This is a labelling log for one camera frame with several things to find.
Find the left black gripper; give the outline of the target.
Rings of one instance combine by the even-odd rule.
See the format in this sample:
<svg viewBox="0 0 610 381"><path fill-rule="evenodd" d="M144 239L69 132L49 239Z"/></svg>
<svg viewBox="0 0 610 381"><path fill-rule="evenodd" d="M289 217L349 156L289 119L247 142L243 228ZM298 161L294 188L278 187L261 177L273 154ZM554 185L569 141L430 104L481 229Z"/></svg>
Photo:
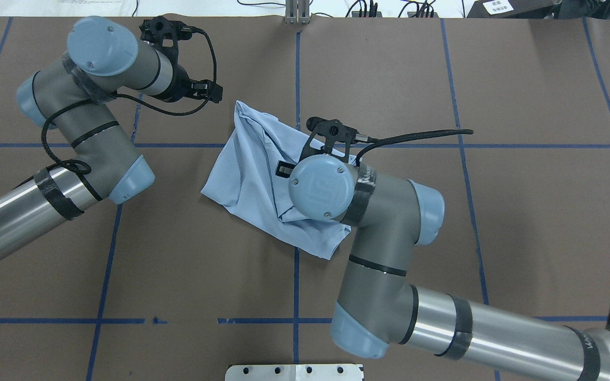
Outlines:
<svg viewBox="0 0 610 381"><path fill-rule="evenodd" d="M173 79L170 102L180 101L184 97L197 101L219 103L223 99L223 87L210 79Z"/></svg>

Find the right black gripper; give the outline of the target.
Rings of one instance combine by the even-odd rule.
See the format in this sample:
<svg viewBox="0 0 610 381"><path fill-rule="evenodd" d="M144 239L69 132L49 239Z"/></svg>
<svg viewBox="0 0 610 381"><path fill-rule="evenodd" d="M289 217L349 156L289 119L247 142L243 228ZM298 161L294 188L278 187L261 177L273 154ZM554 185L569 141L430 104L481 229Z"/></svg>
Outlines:
<svg viewBox="0 0 610 381"><path fill-rule="evenodd" d="M280 178L290 178L297 164L291 162L278 162L275 170L275 175Z"/></svg>

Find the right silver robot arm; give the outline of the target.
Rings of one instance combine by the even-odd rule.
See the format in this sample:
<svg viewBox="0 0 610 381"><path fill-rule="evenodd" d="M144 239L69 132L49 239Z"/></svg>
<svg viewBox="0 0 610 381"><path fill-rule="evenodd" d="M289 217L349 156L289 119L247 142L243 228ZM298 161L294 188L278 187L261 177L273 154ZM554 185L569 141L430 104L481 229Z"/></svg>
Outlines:
<svg viewBox="0 0 610 381"><path fill-rule="evenodd" d="M417 248L432 244L445 200L433 188L335 155L279 162L293 205L319 222L355 228L330 334L352 355L379 359L392 344L542 380L610 380L610 309L580 330L412 284Z"/></svg>

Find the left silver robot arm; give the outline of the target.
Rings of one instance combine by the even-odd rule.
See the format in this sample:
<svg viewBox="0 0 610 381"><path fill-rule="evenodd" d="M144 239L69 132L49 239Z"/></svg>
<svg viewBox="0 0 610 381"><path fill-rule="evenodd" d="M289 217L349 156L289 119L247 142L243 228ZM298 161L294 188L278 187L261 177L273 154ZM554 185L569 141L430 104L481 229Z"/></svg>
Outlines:
<svg viewBox="0 0 610 381"><path fill-rule="evenodd" d="M0 261L103 200L121 205L153 185L154 171L109 102L185 117L220 102L223 88L208 31L158 15L135 34L90 15L75 22L61 57L15 96L40 127L49 164L0 197Z"/></svg>

